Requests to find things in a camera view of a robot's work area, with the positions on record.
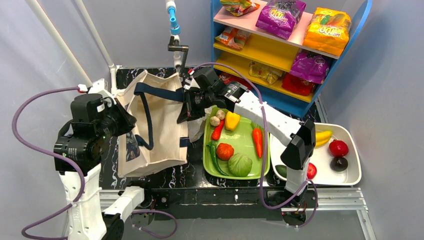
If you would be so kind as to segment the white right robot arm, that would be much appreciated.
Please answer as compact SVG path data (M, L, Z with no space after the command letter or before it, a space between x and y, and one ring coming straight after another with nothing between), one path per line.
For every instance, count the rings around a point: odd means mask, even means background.
M280 155L287 167L285 190L297 197L304 194L308 184L309 159L316 145L313 121L299 121L286 116L268 105L258 90L251 91L237 81L224 83L212 67L189 70L184 77L195 80L198 87L184 90L177 123L199 119L211 106L251 120L262 127L265 134L271 134L285 146Z

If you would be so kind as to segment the floral canvas tote bag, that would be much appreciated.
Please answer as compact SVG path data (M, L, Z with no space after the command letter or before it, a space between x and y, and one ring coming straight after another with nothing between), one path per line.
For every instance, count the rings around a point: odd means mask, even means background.
M118 138L117 174L144 177L184 165L190 144L188 125L178 123L183 87L177 73L162 78L141 72L118 94L135 127Z

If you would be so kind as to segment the white plastic grocery bag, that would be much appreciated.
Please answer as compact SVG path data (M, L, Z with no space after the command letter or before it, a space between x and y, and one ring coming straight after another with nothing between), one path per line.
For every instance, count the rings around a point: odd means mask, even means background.
M204 110L205 115L201 118L191 120L187 122L188 127L188 137L191 143L200 139L200 137L204 134L205 124L207 118L210 116L213 107L206 108Z

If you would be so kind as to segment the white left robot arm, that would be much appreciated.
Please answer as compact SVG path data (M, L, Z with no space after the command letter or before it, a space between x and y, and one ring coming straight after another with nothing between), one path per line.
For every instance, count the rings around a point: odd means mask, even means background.
M55 158L70 203L69 240L120 240L124 223L145 200L140 186L126 187L105 210L101 209L99 186L103 148L107 141L130 132L136 119L120 103L99 93L82 94L70 104L72 119L59 131L53 151L73 160L82 175L67 162Z

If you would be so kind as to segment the yellow snack bag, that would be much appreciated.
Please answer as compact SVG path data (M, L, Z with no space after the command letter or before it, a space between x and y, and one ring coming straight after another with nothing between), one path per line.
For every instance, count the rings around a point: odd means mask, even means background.
M303 45L339 57L348 44L351 25L346 12L318 7L306 28Z

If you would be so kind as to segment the purple snack bag top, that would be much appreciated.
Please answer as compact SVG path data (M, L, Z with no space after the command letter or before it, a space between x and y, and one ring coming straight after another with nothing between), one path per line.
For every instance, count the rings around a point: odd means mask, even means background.
M260 11L255 26L287 40L305 8L306 3L301 0L270 0Z

